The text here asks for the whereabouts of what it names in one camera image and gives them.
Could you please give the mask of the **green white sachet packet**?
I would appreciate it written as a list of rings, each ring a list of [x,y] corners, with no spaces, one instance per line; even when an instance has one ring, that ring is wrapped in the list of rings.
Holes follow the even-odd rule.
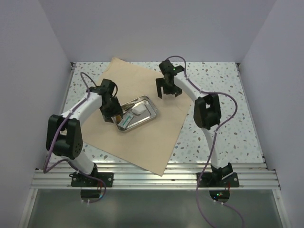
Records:
[[[118,126],[122,129],[126,129],[133,118],[134,118],[133,113],[127,113],[126,115],[123,116]]]

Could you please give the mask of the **beige wooden board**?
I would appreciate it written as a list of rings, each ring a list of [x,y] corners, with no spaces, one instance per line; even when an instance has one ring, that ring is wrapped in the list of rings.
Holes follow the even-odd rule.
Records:
[[[148,96],[158,109],[155,119],[126,133],[113,123],[104,121],[101,112],[95,111],[81,126],[83,141],[122,160],[163,175],[177,142],[191,99],[180,96],[157,96],[156,78],[162,74],[137,66],[116,57],[100,75],[118,86],[118,100],[125,104],[142,95]]]

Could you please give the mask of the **white gauze pad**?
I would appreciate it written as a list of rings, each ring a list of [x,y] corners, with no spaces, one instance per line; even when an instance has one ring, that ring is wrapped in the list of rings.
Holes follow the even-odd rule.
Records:
[[[143,114],[146,110],[146,106],[145,104],[138,104],[137,106],[134,106],[131,110],[131,112],[136,115],[139,116],[141,114]]]

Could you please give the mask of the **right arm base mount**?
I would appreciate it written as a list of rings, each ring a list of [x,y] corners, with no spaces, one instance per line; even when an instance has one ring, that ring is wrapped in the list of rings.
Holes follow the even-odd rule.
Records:
[[[211,172],[196,173],[197,180],[199,181],[199,188],[224,188],[240,186],[238,175],[233,171],[232,164],[227,163],[223,168],[216,168],[211,165]]]

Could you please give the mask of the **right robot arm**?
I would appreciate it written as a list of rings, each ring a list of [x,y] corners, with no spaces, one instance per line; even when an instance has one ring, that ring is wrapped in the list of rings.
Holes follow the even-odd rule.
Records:
[[[157,96],[185,93],[194,103],[193,119],[195,124],[202,129],[211,155],[211,180],[216,186],[223,186],[228,182],[228,177],[233,173],[232,165],[227,161],[220,161],[216,149],[217,128],[222,117],[219,94],[203,91],[186,74],[185,66],[174,66],[169,59],[159,64],[162,78],[155,79]]]

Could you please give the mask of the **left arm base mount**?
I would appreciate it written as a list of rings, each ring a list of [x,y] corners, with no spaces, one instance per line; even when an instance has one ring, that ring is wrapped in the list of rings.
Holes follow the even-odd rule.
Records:
[[[69,174],[72,187],[112,187],[114,174],[112,172],[98,172],[94,177],[86,177],[83,174],[74,172]]]

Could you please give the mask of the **brown adhesive bandage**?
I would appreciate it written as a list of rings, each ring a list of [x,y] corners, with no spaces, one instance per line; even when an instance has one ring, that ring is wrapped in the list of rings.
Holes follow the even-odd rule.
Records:
[[[116,122],[119,123],[119,122],[121,121],[122,118],[121,118],[119,115],[117,115],[117,116],[115,117],[115,119],[116,119]]]

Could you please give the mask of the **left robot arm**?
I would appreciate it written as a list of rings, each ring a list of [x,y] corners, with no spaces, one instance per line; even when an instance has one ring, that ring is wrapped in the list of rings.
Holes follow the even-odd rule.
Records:
[[[118,86],[109,79],[103,79],[101,85],[88,87],[82,99],[68,111],[60,115],[52,115],[48,120],[46,149],[48,151],[43,172],[49,172],[54,165],[48,167],[52,154],[62,157],[60,161],[83,173],[82,181],[87,186],[98,183],[99,175],[95,172],[95,164],[83,152],[81,125],[97,110],[100,110],[105,122],[114,123],[115,117],[122,118],[123,111],[116,97]]]

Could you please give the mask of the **stainless steel tray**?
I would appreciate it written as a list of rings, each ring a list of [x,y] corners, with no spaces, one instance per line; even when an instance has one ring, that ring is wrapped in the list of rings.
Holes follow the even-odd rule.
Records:
[[[143,114],[141,114],[139,116],[134,115],[134,118],[131,120],[131,122],[129,123],[129,125],[126,129],[120,128],[118,126],[119,123],[117,123],[116,120],[114,119],[115,120],[114,123],[120,132],[126,133],[128,131],[131,131],[131,130],[155,119],[158,115],[158,109],[156,108],[156,106],[154,105],[152,100],[146,95],[140,96],[129,102],[139,102],[140,104],[145,104],[146,110]],[[131,110],[132,109],[130,109],[128,112],[123,113],[123,115],[126,115],[127,113],[131,113]]]

